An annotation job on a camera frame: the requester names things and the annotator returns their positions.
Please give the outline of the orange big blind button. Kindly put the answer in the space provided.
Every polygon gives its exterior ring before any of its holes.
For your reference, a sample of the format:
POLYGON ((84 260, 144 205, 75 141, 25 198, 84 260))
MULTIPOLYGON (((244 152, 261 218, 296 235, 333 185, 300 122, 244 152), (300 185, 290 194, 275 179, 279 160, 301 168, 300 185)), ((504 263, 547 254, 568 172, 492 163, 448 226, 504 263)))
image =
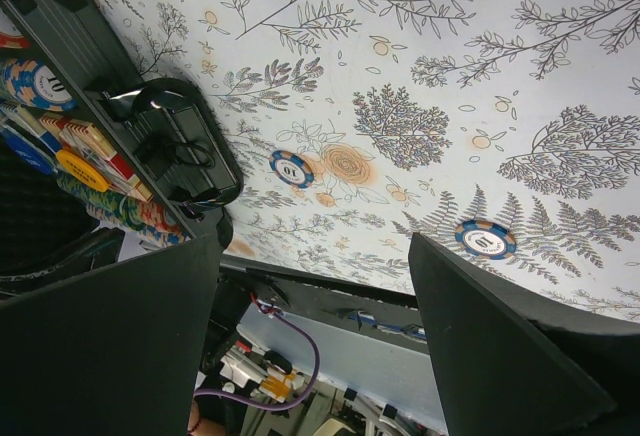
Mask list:
POLYGON ((67 172, 91 189, 104 193, 110 188, 109 181, 91 164, 75 153, 62 149, 55 154, 55 157, 67 172))

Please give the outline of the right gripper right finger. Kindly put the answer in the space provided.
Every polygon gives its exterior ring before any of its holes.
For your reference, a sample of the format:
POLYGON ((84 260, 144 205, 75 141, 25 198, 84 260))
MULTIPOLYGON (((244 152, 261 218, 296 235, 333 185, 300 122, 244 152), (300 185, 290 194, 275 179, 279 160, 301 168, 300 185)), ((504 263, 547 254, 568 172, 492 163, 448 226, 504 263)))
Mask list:
POLYGON ((635 435, 639 327, 540 296, 414 234, 409 267, 452 435, 635 435))

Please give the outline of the red playing card deck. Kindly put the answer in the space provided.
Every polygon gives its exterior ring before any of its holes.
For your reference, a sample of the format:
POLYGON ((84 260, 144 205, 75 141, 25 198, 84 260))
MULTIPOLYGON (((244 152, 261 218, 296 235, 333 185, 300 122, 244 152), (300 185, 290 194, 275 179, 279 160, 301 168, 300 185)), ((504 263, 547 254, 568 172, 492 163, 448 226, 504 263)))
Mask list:
POLYGON ((69 150, 91 164, 109 181, 110 190, 144 202, 152 199, 152 192, 93 123, 52 112, 39 121, 58 140, 60 150, 69 150))

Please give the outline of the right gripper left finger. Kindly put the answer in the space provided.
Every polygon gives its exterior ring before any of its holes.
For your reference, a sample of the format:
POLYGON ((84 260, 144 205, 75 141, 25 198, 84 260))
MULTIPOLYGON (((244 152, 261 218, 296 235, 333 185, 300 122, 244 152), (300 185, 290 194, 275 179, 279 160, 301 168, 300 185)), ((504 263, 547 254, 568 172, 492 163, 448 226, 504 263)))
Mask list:
POLYGON ((183 435, 213 305, 215 236, 1 305, 5 435, 183 435))

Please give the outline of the blue small blind button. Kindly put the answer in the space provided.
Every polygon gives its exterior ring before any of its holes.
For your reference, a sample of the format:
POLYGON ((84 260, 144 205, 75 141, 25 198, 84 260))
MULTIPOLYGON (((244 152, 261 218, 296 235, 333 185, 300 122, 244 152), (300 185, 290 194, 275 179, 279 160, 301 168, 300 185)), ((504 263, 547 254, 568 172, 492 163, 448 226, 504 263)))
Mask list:
POLYGON ((56 163, 50 156, 12 128, 3 127, 1 136, 11 150, 40 173, 54 175, 57 172, 56 163))

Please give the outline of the blue poker chip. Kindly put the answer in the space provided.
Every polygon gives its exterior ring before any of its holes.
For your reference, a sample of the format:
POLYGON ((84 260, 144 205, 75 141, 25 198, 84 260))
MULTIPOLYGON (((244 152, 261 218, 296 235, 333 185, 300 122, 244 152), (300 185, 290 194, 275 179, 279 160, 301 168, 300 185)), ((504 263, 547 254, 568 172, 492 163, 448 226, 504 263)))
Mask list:
POLYGON ((311 166, 289 151, 274 151, 269 158, 269 166, 280 180, 298 189, 306 189, 314 182, 311 166))
POLYGON ((507 228, 484 219, 462 222, 456 228, 455 240, 469 254, 490 260, 510 258, 517 249, 516 239, 507 228))

